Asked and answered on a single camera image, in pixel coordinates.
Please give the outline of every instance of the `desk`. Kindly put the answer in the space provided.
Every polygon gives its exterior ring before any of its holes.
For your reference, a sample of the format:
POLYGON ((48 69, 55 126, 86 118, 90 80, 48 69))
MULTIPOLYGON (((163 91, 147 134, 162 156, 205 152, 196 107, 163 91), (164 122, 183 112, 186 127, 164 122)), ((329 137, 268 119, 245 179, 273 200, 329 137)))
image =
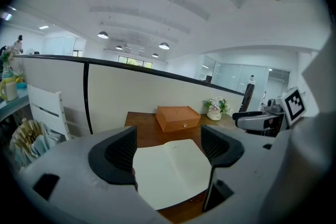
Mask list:
MULTIPOLYGON (((125 126, 137 126, 138 147, 159 146, 169 141, 192 139, 203 152, 201 146, 202 124, 218 125, 241 132, 241 129, 236 127, 235 121, 228 115, 222 115, 220 121, 212 121, 206 115, 201 115, 197 127, 168 133, 162 132, 155 114, 128 112, 125 122, 125 126)), ((206 191, 178 205, 161 209, 158 212, 173 223, 185 222, 202 214, 205 195, 206 191)))
POLYGON ((12 115, 14 112, 29 104, 27 88, 17 89, 17 93, 19 97, 15 100, 11 102, 6 102, 3 100, 0 102, 0 122, 8 116, 12 115))

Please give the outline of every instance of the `ceiling light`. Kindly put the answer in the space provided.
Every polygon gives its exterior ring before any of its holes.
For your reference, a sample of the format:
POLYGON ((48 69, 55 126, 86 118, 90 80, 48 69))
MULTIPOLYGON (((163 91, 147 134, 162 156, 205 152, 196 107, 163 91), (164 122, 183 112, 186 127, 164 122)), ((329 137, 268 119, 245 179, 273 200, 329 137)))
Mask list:
POLYGON ((98 37, 107 39, 109 38, 109 35, 105 31, 102 31, 102 32, 99 32, 98 37))
POLYGON ((164 50, 169 50, 169 45, 166 42, 161 43, 159 47, 164 50))
POLYGON ((8 13, 7 16, 5 17, 5 20, 10 20, 11 17, 12 17, 12 15, 10 13, 8 13))

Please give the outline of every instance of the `wooden box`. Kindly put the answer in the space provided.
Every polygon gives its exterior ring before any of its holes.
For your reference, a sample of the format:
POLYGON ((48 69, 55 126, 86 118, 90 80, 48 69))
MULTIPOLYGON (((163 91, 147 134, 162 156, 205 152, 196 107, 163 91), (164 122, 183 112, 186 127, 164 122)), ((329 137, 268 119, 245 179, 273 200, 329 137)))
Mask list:
POLYGON ((163 132, 196 127, 201 115, 189 106, 158 106, 155 115, 163 132))

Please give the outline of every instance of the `white ceiling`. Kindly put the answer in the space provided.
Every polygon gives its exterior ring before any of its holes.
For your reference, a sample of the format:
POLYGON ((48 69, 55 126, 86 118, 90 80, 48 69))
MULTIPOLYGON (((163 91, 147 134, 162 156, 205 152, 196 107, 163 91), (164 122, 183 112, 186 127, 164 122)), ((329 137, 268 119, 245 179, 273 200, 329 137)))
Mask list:
POLYGON ((17 0, 22 9, 114 49, 157 51, 160 60, 237 46, 320 49, 330 33, 321 0, 17 0), (110 40, 97 39, 101 30, 110 40), (171 49, 158 48, 167 42, 171 49))

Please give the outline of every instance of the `white table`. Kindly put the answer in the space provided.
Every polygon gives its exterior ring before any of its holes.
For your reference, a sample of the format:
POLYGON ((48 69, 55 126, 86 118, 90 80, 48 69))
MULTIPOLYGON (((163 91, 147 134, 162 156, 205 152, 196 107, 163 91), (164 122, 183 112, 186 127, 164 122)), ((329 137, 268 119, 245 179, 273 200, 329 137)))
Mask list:
POLYGON ((17 89, 17 93, 19 97, 15 100, 11 102, 6 102, 3 100, 0 102, 0 122, 8 116, 12 115, 14 112, 29 104, 27 88, 17 89))

